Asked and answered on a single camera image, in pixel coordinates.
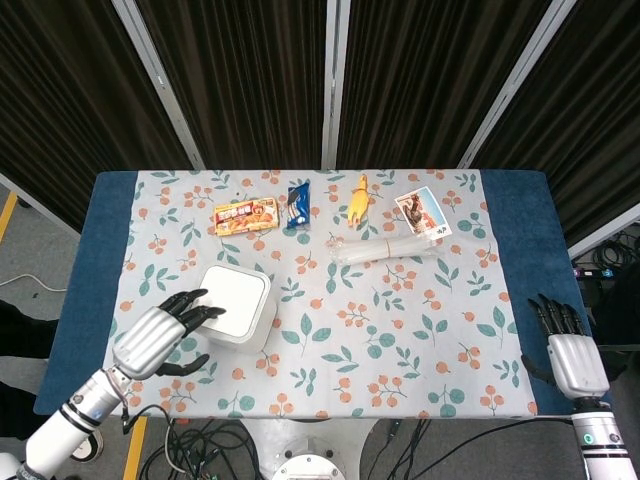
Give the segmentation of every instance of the blue snack wrapper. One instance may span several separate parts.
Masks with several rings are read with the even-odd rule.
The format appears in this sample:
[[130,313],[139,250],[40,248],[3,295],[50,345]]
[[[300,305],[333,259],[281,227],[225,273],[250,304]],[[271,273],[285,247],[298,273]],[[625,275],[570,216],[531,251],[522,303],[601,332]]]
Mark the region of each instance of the blue snack wrapper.
[[287,197],[287,228],[296,228],[298,225],[309,223],[309,182],[297,187],[289,187]]

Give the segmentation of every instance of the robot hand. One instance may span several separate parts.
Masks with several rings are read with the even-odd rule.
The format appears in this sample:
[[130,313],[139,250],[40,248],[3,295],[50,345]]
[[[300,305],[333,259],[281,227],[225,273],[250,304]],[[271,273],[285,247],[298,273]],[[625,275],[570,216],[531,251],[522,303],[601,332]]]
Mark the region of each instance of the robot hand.
[[616,420],[609,405],[600,401],[609,390],[607,375],[593,338],[585,334],[580,315],[539,295],[540,304],[529,299],[547,337],[553,375],[536,368],[525,355],[522,362],[536,378],[555,385],[573,401],[573,427],[594,480],[637,480]]
[[217,307],[188,309],[191,302],[206,293],[204,289],[180,292],[159,307],[147,310],[113,347],[114,365],[95,372],[29,438],[26,461],[17,472],[12,467],[7,469],[12,471],[5,472],[3,466],[12,464],[0,456],[0,479],[50,479],[120,403],[123,404],[125,433],[131,428],[133,422],[126,422],[125,393],[132,380],[145,380],[153,374],[184,376],[202,367],[209,359],[208,355],[202,355],[185,366],[164,362],[178,343],[205,320],[225,313],[224,309]]

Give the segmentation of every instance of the clear plastic straw bundle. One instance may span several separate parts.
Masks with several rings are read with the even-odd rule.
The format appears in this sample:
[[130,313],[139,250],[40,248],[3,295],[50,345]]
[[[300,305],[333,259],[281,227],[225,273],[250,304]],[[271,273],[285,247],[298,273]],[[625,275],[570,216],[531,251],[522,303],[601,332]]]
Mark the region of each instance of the clear plastic straw bundle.
[[432,250],[435,240],[417,235],[354,242],[334,241],[329,244],[329,255],[337,265],[354,265],[392,257],[437,255]]

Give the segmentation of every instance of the black curtain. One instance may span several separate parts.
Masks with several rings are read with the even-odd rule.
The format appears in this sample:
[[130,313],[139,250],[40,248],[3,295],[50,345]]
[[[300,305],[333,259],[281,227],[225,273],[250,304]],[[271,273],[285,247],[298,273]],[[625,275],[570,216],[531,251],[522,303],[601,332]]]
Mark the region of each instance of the black curtain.
[[211,168],[319,168],[326,0],[139,0]]
[[640,202],[639,19],[578,2],[472,165],[544,171],[569,245]]
[[548,5],[353,0],[339,168],[455,168]]
[[109,0],[0,2],[2,173],[80,230],[98,173],[190,168]]

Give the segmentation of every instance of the table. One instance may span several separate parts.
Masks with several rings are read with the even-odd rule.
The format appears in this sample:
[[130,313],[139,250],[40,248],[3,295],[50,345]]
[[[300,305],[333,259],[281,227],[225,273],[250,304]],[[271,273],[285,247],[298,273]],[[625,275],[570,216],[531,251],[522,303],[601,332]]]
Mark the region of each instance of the table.
[[[278,418],[568,413],[570,404],[555,389],[529,378],[519,361],[522,350],[548,368],[544,338],[527,297],[542,292],[581,305],[544,176],[521,171],[365,173],[375,203],[370,221],[355,232],[341,225],[341,213],[356,186],[356,172],[100,175],[36,411],[54,411],[102,365],[107,345],[124,331],[122,324],[173,291],[197,286],[207,262],[219,259],[274,275],[274,288],[282,296],[264,353],[244,358],[215,347],[214,359],[193,378],[134,385],[129,394],[133,406],[158,400],[183,416]],[[291,235],[281,228],[222,241],[208,234],[206,218],[214,202],[278,198],[286,186],[307,177],[315,207],[308,231]],[[331,236],[408,232],[397,221],[393,198],[424,184],[438,199],[459,199],[443,203],[455,233],[440,247],[439,262],[393,259],[348,270],[329,265],[322,244]],[[145,227],[149,221],[155,222],[151,230]],[[474,235],[478,228],[484,236]],[[149,261],[163,258],[171,244],[183,250],[172,258],[175,263]],[[302,248],[313,255],[300,254]],[[387,283],[387,275],[394,280]],[[459,289],[463,296],[456,296]],[[453,305],[459,305],[458,312]],[[183,343],[173,360],[180,355],[190,361],[208,348],[201,338]]]

